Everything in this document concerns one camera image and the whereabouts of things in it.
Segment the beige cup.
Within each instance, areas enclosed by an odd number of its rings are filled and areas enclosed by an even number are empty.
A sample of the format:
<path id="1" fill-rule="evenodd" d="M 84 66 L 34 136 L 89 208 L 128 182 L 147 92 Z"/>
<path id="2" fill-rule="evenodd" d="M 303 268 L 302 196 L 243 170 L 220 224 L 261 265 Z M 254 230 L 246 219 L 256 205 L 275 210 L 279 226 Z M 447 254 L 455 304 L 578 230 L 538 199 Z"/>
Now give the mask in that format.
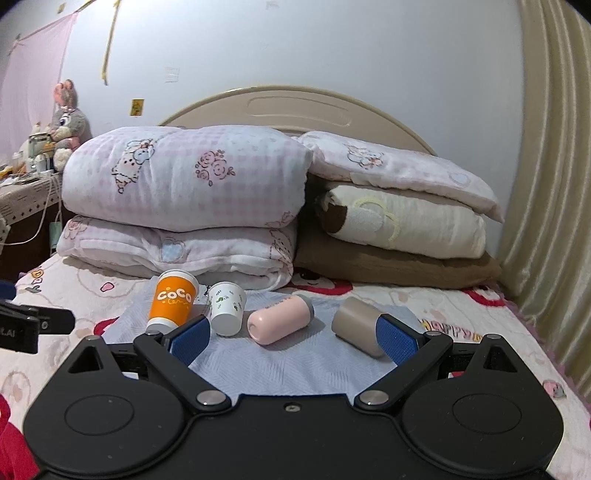
<path id="1" fill-rule="evenodd" d="M 360 351 L 381 358 L 385 352 L 377 341 L 377 321 L 382 311 L 355 297 L 346 298 L 332 319 L 332 332 Z"/>

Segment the orange coco paper cup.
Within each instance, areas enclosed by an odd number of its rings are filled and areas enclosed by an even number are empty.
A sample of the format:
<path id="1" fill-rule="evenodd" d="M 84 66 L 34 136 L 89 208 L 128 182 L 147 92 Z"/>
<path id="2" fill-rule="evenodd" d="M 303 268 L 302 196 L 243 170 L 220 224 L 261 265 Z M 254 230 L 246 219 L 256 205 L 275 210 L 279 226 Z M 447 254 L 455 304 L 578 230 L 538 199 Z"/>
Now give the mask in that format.
<path id="1" fill-rule="evenodd" d="M 163 272 L 156 283 L 146 331 L 167 334 L 184 325 L 198 290 L 192 274 L 179 269 Z"/>

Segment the white patterned paper cup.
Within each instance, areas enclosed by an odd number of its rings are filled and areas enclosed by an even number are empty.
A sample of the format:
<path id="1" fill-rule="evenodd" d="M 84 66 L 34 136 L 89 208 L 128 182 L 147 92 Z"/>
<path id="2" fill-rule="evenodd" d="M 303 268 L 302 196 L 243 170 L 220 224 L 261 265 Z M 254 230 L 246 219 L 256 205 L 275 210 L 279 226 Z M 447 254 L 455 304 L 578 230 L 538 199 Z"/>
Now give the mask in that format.
<path id="1" fill-rule="evenodd" d="M 246 294 L 238 284 L 217 282 L 208 290 L 209 323 L 219 336 L 231 337 L 242 329 Z"/>

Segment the pink cup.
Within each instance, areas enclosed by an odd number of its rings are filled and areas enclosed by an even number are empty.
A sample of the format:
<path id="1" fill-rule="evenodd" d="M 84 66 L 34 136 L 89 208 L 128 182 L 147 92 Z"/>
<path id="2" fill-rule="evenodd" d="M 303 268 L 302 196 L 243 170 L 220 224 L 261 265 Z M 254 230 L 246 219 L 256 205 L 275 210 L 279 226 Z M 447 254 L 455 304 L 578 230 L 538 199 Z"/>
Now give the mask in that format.
<path id="1" fill-rule="evenodd" d="M 247 319 L 247 333 L 257 344 L 267 346 L 304 329 L 315 318 L 311 299 L 291 295 L 279 303 L 252 312 Z"/>

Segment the patterned bed sheet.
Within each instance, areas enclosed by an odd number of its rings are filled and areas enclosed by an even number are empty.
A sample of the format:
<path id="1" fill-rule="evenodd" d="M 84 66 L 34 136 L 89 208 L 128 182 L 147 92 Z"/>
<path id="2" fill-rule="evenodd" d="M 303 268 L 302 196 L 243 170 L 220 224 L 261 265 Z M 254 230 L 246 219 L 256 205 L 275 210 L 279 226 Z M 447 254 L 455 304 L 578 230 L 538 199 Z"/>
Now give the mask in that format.
<path id="1" fill-rule="evenodd" d="M 18 303 L 68 309 L 74 313 L 76 324 L 69 335 L 42 337 L 37 354 L 2 352 L 1 393 L 10 406 L 13 424 L 23 422 L 30 404 L 79 341 L 91 334 L 103 335 L 148 281 L 61 256 L 50 258 L 18 281 Z M 387 306 L 404 306 L 418 318 L 425 331 L 444 333 L 457 342 L 477 343 L 487 334 L 503 336 L 537 377 L 563 417 L 564 435 L 551 461 L 550 474 L 557 479 L 589 477 L 589 409 L 496 290 L 363 285 L 308 274 L 294 276 L 283 289 L 290 289 L 288 295 L 355 297 L 373 306 L 382 302 Z"/>

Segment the light blue cloth mat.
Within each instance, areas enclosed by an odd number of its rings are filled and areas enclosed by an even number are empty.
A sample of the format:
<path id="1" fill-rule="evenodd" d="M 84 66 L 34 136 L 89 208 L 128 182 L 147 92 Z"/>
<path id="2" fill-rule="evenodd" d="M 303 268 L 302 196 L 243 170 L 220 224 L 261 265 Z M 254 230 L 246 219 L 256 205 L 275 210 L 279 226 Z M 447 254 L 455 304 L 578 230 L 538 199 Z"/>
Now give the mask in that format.
<path id="1" fill-rule="evenodd" d="M 155 291 L 152 278 L 131 305 L 108 326 L 106 343 L 132 343 L 144 333 Z M 255 311 L 287 297 L 290 289 L 248 292 L 245 321 Z M 349 400 L 388 374 L 396 364 L 389 358 L 374 359 L 332 333 L 332 318 L 346 297 L 304 293 L 315 307 L 315 319 L 300 331 L 270 346 L 259 346 L 242 326 L 233 337 L 211 332 L 204 352 L 188 367 L 193 373 L 228 394 L 235 403 L 240 394 L 315 395 L 346 393 Z M 418 318 L 404 306 L 374 303 L 417 332 L 425 332 Z"/>

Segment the brown pillow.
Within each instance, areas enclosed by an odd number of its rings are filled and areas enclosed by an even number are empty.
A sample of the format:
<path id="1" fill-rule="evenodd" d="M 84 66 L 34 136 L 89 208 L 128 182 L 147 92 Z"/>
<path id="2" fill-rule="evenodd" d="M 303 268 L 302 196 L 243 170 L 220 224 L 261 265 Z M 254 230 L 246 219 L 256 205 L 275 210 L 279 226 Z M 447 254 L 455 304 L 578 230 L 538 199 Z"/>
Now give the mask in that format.
<path id="1" fill-rule="evenodd" d="M 294 267 L 331 279 L 401 287 L 464 289 L 494 282 L 502 269 L 489 254 L 473 259 L 440 260 L 422 255 L 356 245 L 321 230 L 298 237 Z"/>

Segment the pink floral folded blanket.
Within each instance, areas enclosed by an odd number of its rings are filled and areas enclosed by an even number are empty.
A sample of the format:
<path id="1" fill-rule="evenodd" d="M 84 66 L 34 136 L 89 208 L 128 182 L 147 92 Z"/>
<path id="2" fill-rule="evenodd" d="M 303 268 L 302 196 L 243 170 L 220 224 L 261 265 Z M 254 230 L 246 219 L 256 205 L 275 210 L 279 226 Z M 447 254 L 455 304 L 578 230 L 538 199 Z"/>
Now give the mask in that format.
<path id="1" fill-rule="evenodd" d="M 180 233 L 77 215 L 64 227 L 57 253 L 133 277 L 180 269 L 202 285 L 229 281 L 245 290 L 276 290 L 293 277 L 296 237 L 294 223 Z"/>

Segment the cream embroidered pillow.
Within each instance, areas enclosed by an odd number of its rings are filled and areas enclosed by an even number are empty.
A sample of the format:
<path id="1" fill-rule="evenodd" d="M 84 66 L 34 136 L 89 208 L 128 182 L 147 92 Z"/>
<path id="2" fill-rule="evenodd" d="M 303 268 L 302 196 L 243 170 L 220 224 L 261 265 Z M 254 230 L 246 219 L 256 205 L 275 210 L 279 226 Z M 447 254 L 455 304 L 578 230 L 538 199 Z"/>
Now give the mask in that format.
<path id="1" fill-rule="evenodd" d="M 436 259 L 478 259 L 486 250 L 482 216 L 432 194 L 331 182 L 317 214 L 325 232 L 349 243 Z"/>

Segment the red cloth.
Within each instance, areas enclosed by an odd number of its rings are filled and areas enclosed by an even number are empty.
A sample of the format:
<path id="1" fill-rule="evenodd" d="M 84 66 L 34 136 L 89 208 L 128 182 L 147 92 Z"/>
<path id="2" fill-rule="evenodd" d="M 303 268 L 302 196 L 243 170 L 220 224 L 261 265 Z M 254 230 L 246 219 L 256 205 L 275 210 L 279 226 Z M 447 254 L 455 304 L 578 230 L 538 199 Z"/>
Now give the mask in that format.
<path id="1" fill-rule="evenodd" d="M 39 469 L 22 433 L 10 422 L 11 410 L 0 396 L 0 472 L 5 480 L 31 480 Z"/>

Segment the cluttered bedside table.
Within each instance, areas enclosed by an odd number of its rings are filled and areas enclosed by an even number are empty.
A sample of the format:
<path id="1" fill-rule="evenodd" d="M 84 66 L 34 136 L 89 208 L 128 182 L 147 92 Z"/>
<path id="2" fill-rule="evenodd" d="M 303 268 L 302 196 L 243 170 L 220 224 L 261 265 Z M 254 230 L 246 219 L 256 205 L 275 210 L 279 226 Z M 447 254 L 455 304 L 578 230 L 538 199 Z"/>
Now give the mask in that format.
<path id="1" fill-rule="evenodd" d="M 1 273 L 7 277 L 52 249 L 50 224 L 61 219 L 62 180 L 51 160 L 49 128 L 36 123 L 1 164 Z"/>

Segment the beige curtain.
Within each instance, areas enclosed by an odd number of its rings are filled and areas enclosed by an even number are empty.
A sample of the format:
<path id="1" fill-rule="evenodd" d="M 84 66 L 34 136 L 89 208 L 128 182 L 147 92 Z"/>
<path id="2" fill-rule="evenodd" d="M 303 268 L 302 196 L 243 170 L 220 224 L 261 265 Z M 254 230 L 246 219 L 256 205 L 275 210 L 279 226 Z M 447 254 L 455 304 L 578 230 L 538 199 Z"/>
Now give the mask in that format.
<path id="1" fill-rule="evenodd" d="M 502 282 L 555 362 L 590 396 L 590 24 L 566 1 L 519 4 L 520 160 Z"/>

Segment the pink checked folded quilt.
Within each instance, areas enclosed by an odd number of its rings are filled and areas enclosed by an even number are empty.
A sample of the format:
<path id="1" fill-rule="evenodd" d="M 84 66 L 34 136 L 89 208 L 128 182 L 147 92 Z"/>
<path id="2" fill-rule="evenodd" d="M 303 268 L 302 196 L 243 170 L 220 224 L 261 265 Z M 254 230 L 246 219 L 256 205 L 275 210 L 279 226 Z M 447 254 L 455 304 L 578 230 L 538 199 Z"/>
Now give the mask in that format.
<path id="1" fill-rule="evenodd" d="M 171 232 L 290 224 L 311 151 L 269 127 L 121 127 L 80 146 L 62 180 L 66 208 Z"/>

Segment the grey plush rabbit toy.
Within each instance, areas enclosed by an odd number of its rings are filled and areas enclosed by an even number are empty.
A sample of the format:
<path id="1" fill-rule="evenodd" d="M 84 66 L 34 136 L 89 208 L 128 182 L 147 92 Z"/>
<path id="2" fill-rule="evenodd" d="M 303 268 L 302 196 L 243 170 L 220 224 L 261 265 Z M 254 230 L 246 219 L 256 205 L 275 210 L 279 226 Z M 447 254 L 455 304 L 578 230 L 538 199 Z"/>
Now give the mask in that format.
<path id="1" fill-rule="evenodd" d="M 72 153 L 91 137 L 89 121 L 78 108 L 78 96 L 70 79 L 58 83 L 53 90 L 56 110 L 50 123 L 50 138 L 54 144 L 53 166 L 62 172 Z"/>

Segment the pink white pillow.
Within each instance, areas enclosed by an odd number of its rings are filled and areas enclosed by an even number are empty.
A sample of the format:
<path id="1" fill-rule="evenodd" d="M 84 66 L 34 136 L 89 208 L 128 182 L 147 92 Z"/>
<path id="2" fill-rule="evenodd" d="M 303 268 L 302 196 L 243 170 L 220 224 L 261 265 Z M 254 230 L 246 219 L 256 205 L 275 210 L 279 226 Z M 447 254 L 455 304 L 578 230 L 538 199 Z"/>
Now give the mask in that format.
<path id="1" fill-rule="evenodd" d="M 297 140 L 311 150 L 310 172 L 322 179 L 429 193 L 463 203 L 499 223 L 504 221 L 492 188 L 450 160 L 323 131 L 304 133 Z"/>

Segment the pink mosquito net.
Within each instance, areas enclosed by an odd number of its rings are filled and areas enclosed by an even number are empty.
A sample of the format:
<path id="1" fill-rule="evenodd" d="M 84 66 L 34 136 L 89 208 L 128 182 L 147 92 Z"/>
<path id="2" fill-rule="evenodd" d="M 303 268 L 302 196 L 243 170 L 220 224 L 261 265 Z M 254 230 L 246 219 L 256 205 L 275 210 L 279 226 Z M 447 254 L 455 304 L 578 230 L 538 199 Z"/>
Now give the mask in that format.
<path id="1" fill-rule="evenodd" d="M 20 150 L 34 124 L 50 122 L 53 89 L 77 15 L 72 13 L 15 42 L 1 83 L 1 157 Z"/>

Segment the beige bed headboard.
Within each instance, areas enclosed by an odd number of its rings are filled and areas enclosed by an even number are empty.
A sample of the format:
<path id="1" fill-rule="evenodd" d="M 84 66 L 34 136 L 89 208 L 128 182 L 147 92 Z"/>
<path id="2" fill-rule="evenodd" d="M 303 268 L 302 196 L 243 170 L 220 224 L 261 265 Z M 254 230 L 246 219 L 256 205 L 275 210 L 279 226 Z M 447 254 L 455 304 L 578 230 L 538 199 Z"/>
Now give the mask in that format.
<path id="1" fill-rule="evenodd" d="M 232 89 L 199 100 L 161 124 L 185 128 L 259 125 L 290 135 L 325 131 L 394 148 L 435 153 L 420 135 L 383 110 L 341 93 L 304 86 Z"/>

